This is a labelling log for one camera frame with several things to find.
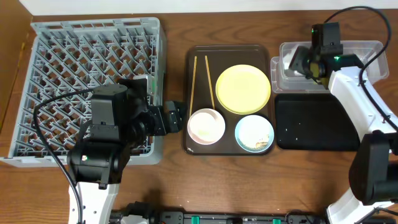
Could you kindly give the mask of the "light blue bowl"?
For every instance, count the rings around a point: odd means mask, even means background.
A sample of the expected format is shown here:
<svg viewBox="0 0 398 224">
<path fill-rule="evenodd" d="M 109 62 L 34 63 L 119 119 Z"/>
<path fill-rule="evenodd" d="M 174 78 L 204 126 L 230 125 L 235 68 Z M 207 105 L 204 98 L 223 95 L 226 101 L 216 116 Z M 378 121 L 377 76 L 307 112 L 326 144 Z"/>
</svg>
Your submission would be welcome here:
<svg viewBox="0 0 398 224">
<path fill-rule="evenodd" d="M 249 153 L 267 152 L 273 145 L 274 137 L 274 128 L 270 121 L 259 115 L 245 116 L 235 128 L 236 142 Z"/>
</svg>

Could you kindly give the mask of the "white cup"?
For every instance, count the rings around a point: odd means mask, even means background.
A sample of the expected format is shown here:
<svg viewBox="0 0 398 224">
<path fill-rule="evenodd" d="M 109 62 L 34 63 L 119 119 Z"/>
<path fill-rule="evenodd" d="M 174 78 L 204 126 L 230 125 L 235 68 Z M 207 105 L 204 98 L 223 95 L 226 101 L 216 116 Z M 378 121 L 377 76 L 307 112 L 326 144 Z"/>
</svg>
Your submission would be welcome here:
<svg viewBox="0 0 398 224">
<path fill-rule="evenodd" d="M 213 141 L 217 136 L 216 119 L 209 113 L 201 112 L 193 116 L 190 127 L 192 133 L 204 141 Z"/>
</svg>

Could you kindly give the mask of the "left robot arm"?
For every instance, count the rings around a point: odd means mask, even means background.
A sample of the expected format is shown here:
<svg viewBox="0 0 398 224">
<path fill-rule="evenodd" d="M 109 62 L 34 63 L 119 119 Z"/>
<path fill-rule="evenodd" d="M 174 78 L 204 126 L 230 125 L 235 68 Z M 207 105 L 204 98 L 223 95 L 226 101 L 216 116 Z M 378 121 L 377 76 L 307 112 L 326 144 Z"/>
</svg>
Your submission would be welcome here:
<svg viewBox="0 0 398 224">
<path fill-rule="evenodd" d="M 69 222 L 108 222 L 132 147 L 149 136 L 181 131 L 186 111 L 177 101 L 148 105 L 146 92 L 129 81 L 94 88 L 92 119 L 81 127 L 67 156 L 70 190 L 77 195 L 70 201 Z"/>
</svg>

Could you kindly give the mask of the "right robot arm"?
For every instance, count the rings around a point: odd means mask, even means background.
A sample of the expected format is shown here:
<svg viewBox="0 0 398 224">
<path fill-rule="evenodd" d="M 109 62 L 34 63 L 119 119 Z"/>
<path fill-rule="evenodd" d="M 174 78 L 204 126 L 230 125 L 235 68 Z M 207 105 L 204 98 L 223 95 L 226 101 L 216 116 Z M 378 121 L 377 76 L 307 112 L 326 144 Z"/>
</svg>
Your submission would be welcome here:
<svg viewBox="0 0 398 224">
<path fill-rule="evenodd" d="M 345 55 L 337 22 L 312 26 L 312 45 L 298 46 L 289 69 L 323 85 L 341 103 L 359 136 L 349 189 L 326 210 L 329 223 L 364 223 L 397 203 L 397 116 L 366 75 L 366 64 Z"/>
</svg>

